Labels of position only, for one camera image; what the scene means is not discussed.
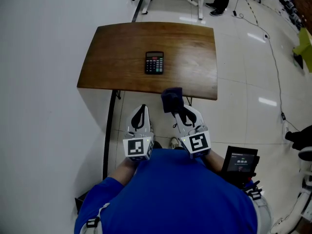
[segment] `table leg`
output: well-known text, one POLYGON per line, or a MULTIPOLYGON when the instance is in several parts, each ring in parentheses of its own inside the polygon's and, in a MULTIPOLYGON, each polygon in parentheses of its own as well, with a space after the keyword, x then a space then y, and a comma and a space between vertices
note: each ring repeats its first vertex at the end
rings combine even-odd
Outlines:
POLYGON ((190 100, 188 97, 186 97, 187 102, 189 103, 189 106, 192 106, 192 102, 193 102, 193 97, 190 97, 190 100))
POLYGON ((199 19, 203 19, 203 4, 204 4, 204 0, 199 0, 198 1, 198 18, 199 19))
POLYGON ((148 6, 150 5, 151 1, 152 0, 144 0, 145 4, 144 4, 143 10, 142 10, 142 14, 147 14, 148 13, 147 9, 148 9, 148 6))
POLYGON ((116 97, 117 97, 118 99, 121 99, 120 93, 121 93, 120 90, 117 90, 117 91, 116 91, 116 97))
POLYGON ((109 104, 108 117, 107 117, 107 123, 106 123, 104 158, 103 158, 103 179, 107 177, 109 142, 111 140, 111 128, 112 128, 113 113, 114 113, 116 97, 117 97, 117 90, 113 90, 111 101, 109 104))

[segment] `calculator display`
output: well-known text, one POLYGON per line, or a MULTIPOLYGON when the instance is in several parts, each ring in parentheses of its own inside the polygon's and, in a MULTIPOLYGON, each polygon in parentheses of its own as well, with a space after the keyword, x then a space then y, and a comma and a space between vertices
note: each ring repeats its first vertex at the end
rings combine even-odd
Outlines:
POLYGON ((146 53, 146 57, 161 57, 162 53, 146 53))

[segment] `desk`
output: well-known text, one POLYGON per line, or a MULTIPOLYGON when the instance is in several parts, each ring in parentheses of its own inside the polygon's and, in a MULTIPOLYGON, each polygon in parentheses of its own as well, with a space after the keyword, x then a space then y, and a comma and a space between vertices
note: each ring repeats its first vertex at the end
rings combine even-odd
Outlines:
MULTIPOLYGON (((110 89, 115 94, 117 90, 161 94, 166 88, 182 87, 184 96, 217 100, 214 30, 170 22, 132 22, 98 27, 77 87, 110 89), (144 73, 147 51, 164 52, 162 75, 144 73)), ((112 100, 104 163, 108 158, 115 97, 112 100)))

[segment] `white wall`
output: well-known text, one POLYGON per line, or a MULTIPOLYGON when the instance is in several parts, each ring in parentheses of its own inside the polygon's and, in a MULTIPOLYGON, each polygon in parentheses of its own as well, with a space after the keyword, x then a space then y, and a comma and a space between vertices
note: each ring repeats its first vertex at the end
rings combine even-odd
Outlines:
POLYGON ((101 181, 111 95, 77 80, 96 28, 136 3, 0 0, 0 233, 73 232, 74 197, 101 181))

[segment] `small screen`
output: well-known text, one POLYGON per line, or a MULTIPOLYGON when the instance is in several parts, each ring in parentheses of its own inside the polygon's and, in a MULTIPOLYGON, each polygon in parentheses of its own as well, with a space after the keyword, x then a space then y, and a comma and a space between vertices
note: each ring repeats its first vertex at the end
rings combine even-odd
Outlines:
POLYGON ((254 156, 252 154, 232 153, 227 171, 249 173, 254 162, 254 156))
POLYGON ((162 53, 146 53, 146 57, 161 57, 162 53))

